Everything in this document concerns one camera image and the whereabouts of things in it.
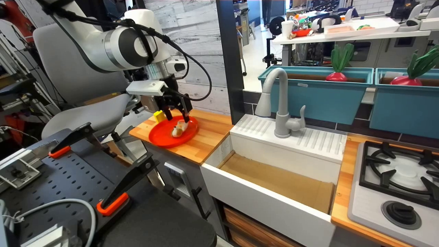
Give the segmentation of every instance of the gray faucet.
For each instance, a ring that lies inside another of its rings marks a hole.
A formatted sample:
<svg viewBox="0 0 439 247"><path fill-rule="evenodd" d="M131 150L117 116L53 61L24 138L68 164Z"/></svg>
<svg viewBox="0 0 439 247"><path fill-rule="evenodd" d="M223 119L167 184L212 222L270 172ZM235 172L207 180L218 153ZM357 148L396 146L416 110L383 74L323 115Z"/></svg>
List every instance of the gray faucet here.
<svg viewBox="0 0 439 247"><path fill-rule="evenodd" d="M303 117L305 106L300 109L300 118L290 118L288 112L288 76L284 69L275 68L267 75L255 114L264 117L271 115L271 88L277 78L279 78L279 110L276 113L274 135L279 138L287 138L290 136L290 130L298 131L305 127L305 118Z"/></svg>

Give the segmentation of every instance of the person's leg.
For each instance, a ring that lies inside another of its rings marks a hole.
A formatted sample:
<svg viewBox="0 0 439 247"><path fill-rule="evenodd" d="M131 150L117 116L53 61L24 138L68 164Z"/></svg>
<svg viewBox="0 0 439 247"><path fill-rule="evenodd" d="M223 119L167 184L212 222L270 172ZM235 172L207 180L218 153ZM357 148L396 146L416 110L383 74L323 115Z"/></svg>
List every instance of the person's leg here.
<svg viewBox="0 0 439 247"><path fill-rule="evenodd" d="M266 18L267 18L267 25L270 24L271 21L271 2L273 0L266 0L266 5L267 5L267 14L266 14Z"/></svg>
<svg viewBox="0 0 439 247"><path fill-rule="evenodd" d="M262 1L262 19L264 20L264 25L267 23L267 0L261 0Z"/></svg>

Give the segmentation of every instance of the burner grate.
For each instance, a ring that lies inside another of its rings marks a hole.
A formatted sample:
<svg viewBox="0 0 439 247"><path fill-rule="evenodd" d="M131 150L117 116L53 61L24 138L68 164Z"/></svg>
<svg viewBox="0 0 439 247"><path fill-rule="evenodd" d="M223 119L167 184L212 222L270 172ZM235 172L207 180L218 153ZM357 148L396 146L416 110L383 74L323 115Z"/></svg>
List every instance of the burner grate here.
<svg viewBox="0 0 439 247"><path fill-rule="evenodd" d="M376 148L371 155L368 155L368 148ZM378 155L384 155L390 159L395 159L395 154L402 154L410 157L419 158L419 165L426 166L432 165L435 169L439 170L439 163L435 160L439 160L439 156L434 155L430 150L424 150L423 152L416 152L409 149L398 148L390 146L389 143L383 142L382 144L375 142L365 142L363 152L363 162L361 167L360 182L361 186L396 196L398 198L408 200L414 203L418 203L430 208L439 210L439 186L428 180L426 177L421 176L420 180L424 184L426 190L412 189L405 187L392 181L392 177L397 170L392 169L385 172L380 172L378 167L383 164L390 164L390 160L381 159ZM365 179L366 168L370 167L372 171L379 177L379 184L375 184ZM426 174L439 178L439 171L427 170Z"/></svg>

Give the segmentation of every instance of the teal planter box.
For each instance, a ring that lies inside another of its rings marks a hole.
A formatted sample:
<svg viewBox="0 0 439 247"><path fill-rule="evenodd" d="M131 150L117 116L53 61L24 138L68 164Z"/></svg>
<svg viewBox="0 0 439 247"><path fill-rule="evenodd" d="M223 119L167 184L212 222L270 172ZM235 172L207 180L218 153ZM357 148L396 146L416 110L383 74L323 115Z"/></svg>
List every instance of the teal planter box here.
<svg viewBox="0 0 439 247"><path fill-rule="evenodd" d="M264 84L266 76L275 68L283 68L287 74L324 76L334 72L332 67L271 66L259 76ZM288 79L288 111L299 116L306 105L305 117L318 120L352 124L367 87L373 83L373 69L345 68L348 78L364 79L365 83L333 82L325 80ZM277 112L279 103L279 79L271 90L271 112Z"/></svg>
<svg viewBox="0 0 439 247"><path fill-rule="evenodd" d="M375 100L370 128L439 138L439 87L380 84L387 71L407 75L407 69L375 70ZM432 69L419 79L439 79Z"/></svg>

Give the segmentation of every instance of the office chair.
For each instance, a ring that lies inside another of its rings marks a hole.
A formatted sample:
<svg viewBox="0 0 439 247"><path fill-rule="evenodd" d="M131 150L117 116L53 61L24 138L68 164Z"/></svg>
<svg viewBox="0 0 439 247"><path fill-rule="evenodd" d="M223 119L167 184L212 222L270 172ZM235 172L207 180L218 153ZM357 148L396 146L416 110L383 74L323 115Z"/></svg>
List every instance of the office chair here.
<svg viewBox="0 0 439 247"><path fill-rule="evenodd" d="M100 73L89 67L73 41L57 24L37 28L33 37L49 79L67 103L76 105L100 96L123 92L128 86L123 72ZM131 95L122 93L105 101L60 112L49 120L41 137L46 138L66 128L74 130L90 122L96 131L94 136L112 134L117 147L134 161L136 157L126 146L127 142L135 140L129 136L129 129L120 136L115 133L124 114L134 108L138 100L134 98L134 102L130 102L131 99Z"/></svg>

